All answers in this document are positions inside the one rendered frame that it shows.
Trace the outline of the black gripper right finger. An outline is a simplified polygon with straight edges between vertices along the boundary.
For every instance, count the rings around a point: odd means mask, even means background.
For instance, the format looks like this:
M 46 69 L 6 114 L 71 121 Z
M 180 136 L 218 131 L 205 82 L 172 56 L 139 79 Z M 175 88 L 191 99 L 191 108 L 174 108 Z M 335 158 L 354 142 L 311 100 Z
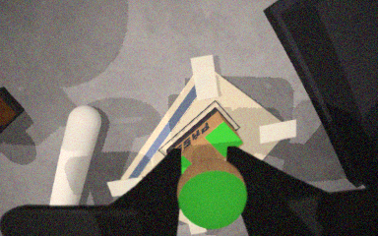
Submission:
M 246 185 L 241 215 L 249 236 L 344 236 L 378 222 L 378 187 L 325 192 L 238 147 L 227 147 L 226 161 Z

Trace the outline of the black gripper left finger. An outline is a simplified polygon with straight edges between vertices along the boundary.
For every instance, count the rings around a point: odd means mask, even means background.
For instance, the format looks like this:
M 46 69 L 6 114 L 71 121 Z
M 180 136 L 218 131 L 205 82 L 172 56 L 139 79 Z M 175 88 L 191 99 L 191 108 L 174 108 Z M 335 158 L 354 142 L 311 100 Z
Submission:
M 104 206 L 24 205 L 0 219 L 3 236 L 177 236 L 181 148 L 173 148 L 115 202 Z

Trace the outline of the green and brown rubber stamp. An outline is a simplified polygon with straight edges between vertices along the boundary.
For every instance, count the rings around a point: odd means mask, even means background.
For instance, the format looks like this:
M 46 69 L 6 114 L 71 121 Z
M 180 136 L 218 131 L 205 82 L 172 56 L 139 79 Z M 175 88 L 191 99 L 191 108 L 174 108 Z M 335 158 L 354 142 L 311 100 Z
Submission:
M 225 161 L 227 147 L 243 145 L 239 134 L 215 107 L 166 149 L 181 148 L 182 175 L 177 186 L 179 208 L 205 229 L 221 229 L 244 210 L 246 185 Z

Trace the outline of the cream rounded cylinder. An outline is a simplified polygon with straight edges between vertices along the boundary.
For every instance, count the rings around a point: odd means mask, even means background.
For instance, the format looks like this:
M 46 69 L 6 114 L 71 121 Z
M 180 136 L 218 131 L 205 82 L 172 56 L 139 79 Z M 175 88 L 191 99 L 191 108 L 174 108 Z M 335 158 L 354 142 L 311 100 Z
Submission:
M 50 205 L 79 205 L 100 125 L 92 106 L 77 106 L 69 114 Z

